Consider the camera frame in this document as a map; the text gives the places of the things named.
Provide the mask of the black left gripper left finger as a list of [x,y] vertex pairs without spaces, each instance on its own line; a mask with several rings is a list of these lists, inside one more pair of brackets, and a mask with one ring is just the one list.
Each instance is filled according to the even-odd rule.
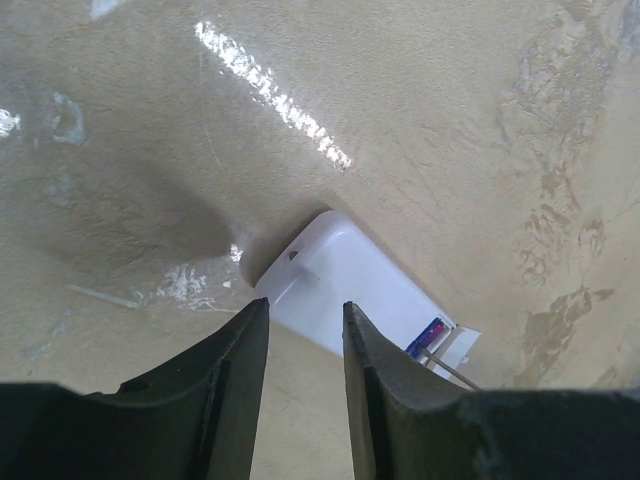
[[249,478],[268,343],[262,298],[112,394],[2,384],[2,478]]

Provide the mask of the clear-handled screwdriver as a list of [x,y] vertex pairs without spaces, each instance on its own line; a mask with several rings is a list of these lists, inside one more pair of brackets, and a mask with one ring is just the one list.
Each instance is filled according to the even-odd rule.
[[448,372],[451,376],[453,376],[454,378],[464,383],[471,390],[481,391],[481,388],[476,383],[472,382],[470,379],[460,374],[457,370],[455,370],[454,368],[446,364],[444,361],[438,358],[435,354],[431,353],[428,349],[421,349],[420,353],[424,355],[429,361],[435,363],[437,366],[439,366],[440,368]]

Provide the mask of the white battery cover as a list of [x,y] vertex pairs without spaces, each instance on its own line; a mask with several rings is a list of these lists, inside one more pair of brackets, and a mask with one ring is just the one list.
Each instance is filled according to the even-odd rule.
[[[435,350],[434,357],[446,364],[451,370],[457,371],[461,365],[468,362],[469,353],[481,335],[482,333],[477,330],[457,326]],[[458,377],[433,360],[428,360],[426,367],[446,380],[461,382]]]

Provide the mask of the white remote control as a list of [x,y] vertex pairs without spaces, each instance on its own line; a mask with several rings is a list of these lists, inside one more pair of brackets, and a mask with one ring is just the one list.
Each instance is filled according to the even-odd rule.
[[353,302],[388,340],[406,349],[434,321],[456,328],[444,311],[345,214],[314,218],[257,281],[270,317],[338,356],[343,304]]

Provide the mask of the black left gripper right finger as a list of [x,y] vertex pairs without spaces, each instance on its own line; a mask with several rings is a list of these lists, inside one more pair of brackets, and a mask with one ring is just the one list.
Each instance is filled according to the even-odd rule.
[[358,479],[635,479],[639,393],[459,387],[343,307]]

